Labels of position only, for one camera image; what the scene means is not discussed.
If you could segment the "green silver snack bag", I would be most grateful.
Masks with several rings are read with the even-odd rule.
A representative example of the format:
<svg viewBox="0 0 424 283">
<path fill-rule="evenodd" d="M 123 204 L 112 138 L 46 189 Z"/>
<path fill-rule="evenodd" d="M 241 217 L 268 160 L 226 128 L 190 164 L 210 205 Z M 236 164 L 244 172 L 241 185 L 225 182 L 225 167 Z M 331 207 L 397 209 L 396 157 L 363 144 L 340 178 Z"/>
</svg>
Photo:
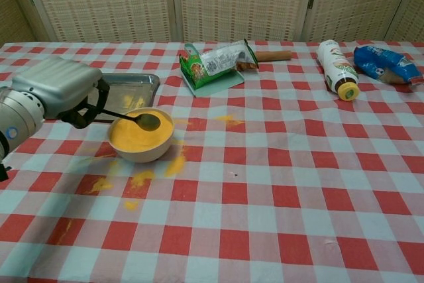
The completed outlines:
<svg viewBox="0 0 424 283">
<path fill-rule="evenodd" d="M 199 52 L 191 43 L 185 44 L 184 48 L 185 54 L 179 56 L 180 70 L 193 91 L 221 80 L 228 87 L 232 86 L 231 80 L 240 84 L 244 81 L 242 71 L 258 68 L 258 60 L 246 40 L 205 52 Z"/>
</svg>

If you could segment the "blue snack bag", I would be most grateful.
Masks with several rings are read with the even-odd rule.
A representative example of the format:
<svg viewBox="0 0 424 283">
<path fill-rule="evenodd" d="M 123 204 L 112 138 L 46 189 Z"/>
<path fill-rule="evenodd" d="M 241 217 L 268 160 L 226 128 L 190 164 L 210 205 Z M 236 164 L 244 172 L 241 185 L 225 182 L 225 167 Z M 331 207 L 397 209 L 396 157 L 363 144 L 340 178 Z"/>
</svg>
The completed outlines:
<svg viewBox="0 0 424 283">
<path fill-rule="evenodd" d="M 390 85 L 421 85 L 424 74 L 403 54 L 361 46 L 354 49 L 354 63 L 367 76 Z"/>
</svg>

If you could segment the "woven folding screen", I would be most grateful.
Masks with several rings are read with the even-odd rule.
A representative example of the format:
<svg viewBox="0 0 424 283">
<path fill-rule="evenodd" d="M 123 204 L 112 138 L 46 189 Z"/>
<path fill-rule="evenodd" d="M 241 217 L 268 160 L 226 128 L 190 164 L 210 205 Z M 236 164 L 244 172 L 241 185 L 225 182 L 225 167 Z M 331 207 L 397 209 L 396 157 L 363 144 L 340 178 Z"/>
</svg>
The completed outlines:
<svg viewBox="0 0 424 283">
<path fill-rule="evenodd" d="M 424 0 L 0 0 L 8 42 L 424 42 Z"/>
</svg>

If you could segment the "white bottle yellow cap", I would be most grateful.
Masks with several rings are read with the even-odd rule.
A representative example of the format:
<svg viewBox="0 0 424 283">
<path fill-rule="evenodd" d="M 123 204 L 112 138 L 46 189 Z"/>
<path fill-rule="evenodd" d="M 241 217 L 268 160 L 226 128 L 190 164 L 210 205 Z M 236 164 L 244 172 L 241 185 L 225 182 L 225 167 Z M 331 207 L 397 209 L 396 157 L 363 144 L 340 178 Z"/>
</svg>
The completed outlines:
<svg viewBox="0 0 424 283">
<path fill-rule="evenodd" d="M 326 40 L 319 44 L 317 58 L 323 67 L 325 81 L 343 101 L 353 101 L 360 93 L 358 74 L 341 52 L 338 42 Z"/>
</svg>

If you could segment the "red white checkered tablecloth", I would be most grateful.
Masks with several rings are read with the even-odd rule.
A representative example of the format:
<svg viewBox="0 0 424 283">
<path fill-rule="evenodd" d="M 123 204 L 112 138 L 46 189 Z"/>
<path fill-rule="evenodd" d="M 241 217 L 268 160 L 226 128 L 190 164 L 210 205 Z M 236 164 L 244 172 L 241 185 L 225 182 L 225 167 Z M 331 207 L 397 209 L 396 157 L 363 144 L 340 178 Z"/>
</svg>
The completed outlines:
<svg viewBox="0 0 424 283">
<path fill-rule="evenodd" d="M 47 121 L 0 183 L 0 283 L 424 283 L 424 84 L 331 93 L 314 42 L 194 97 L 183 45 L 27 42 L 0 85 L 53 54 L 160 78 L 169 151 L 118 157 L 108 126 Z"/>
</svg>

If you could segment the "steel rectangular tray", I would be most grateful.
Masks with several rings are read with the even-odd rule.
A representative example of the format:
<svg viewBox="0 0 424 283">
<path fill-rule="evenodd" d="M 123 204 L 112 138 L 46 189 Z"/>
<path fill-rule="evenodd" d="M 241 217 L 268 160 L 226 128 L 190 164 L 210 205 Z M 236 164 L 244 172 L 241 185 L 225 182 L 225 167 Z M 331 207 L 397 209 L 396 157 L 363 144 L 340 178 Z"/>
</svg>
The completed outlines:
<svg viewBox="0 0 424 283">
<path fill-rule="evenodd" d="M 152 107 L 160 85 L 154 74 L 104 73 L 103 79 L 109 84 L 105 108 L 120 114 Z"/>
</svg>

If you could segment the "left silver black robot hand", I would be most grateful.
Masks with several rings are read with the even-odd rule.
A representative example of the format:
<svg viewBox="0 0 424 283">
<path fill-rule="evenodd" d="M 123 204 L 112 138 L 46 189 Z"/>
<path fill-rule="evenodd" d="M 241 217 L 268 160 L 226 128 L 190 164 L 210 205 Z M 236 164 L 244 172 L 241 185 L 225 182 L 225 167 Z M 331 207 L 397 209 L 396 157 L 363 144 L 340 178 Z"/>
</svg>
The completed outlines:
<svg viewBox="0 0 424 283">
<path fill-rule="evenodd" d="M 37 97 L 44 118 L 84 129 L 102 113 L 109 84 L 98 68 L 59 57 L 45 59 L 12 79 L 11 87 Z"/>
</svg>

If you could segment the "cream round bowl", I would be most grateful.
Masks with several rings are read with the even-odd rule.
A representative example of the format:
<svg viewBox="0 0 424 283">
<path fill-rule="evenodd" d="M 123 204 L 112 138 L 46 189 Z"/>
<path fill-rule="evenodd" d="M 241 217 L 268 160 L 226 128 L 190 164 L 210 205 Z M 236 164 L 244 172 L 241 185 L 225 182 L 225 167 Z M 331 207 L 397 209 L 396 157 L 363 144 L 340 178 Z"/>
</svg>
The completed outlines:
<svg viewBox="0 0 424 283">
<path fill-rule="evenodd" d="M 164 114 L 165 116 L 167 116 L 167 118 L 169 118 L 169 120 L 171 120 L 171 122 L 173 122 L 173 124 L 174 124 L 174 121 L 173 121 L 173 119 L 170 117 L 170 115 L 167 113 L 167 112 L 165 112 L 165 111 L 163 111 L 163 110 L 161 110 L 161 109 L 158 109 L 158 108 L 153 108 L 153 107 L 150 107 L 150 108 L 143 108 L 143 109 L 147 109 L 147 110 L 157 110 L 157 111 L 159 111 L 159 112 L 161 112 L 162 114 Z M 165 142 L 165 143 L 163 143 L 163 144 L 161 144 L 161 145 L 159 145 L 159 146 L 157 146 L 156 148 L 152 148 L 152 149 L 150 149 L 150 150 L 146 150 L 146 151 L 142 151 L 142 152 L 125 152 L 125 151 L 123 151 L 123 150 L 120 150 L 120 149 L 118 149 L 118 148 L 115 148 L 112 144 L 111 144 L 111 141 L 110 141 L 110 139 L 109 139 L 109 135 L 110 135 L 110 132 L 111 132 L 111 129 L 112 129 L 112 126 L 115 124 L 115 121 L 116 120 L 118 120 L 118 119 L 115 119 L 112 123 L 111 123 L 111 125 L 109 126 L 109 129 L 108 129 L 108 132 L 107 132 L 107 137 L 108 137 L 108 142 L 109 142 L 109 144 L 114 148 L 114 150 L 118 153 L 118 155 L 119 156 L 121 156 L 122 158 L 124 158 L 124 159 L 126 159 L 126 160 L 129 160 L 129 161 L 131 161 L 131 162 L 136 162 L 136 163 L 145 163 L 145 162 L 152 162 L 152 161 L 154 161 L 154 160 L 156 160 L 156 159 L 158 159 L 158 158 L 160 158 L 163 154 L 165 154 L 165 152 L 169 149 L 169 147 L 170 147 L 170 144 L 171 144 L 171 139 L 172 139 L 172 137 L 173 137 L 173 134 L 174 134 L 174 132 L 173 132 L 173 134 L 172 134 L 172 136 Z"/>
</svg>

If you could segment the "mint green dustpan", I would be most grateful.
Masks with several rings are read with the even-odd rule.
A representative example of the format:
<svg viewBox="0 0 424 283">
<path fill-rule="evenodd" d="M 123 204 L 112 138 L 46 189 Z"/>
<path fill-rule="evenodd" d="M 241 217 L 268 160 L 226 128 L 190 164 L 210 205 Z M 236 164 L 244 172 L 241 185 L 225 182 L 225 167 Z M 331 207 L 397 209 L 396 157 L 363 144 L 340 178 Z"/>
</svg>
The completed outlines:
<svg viewBox="0 0 424 283">
<path fill-rule="evenodd" d="M 207 97 L 244 83 L 243 75 L 235 70 L 237 50 L 232 46 L 200 53 L 187 43 L 180 55 L 182 79 L 195 97 Z"/>
</svg>

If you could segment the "dark metal spoon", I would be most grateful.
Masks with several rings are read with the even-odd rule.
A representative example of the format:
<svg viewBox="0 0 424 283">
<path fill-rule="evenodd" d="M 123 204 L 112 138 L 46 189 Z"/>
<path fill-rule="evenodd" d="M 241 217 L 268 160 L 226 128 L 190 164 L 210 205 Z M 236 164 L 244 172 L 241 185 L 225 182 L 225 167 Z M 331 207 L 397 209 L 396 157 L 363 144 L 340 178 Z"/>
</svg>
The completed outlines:
<svg viewBox="0 0 424 283">
<path fill-rule="evenodd" d="M 149 114 L 149 113 L 141 113 L 135 117 L 116 113 L 106 109 L 102 110 L 102 113 L 110 115 L 110 116 L 118 117 L 120 119 L 132 121 L 145 131 L 155 131 L 161 124 L 161 121 L 157 116 Z"/>
</svg>

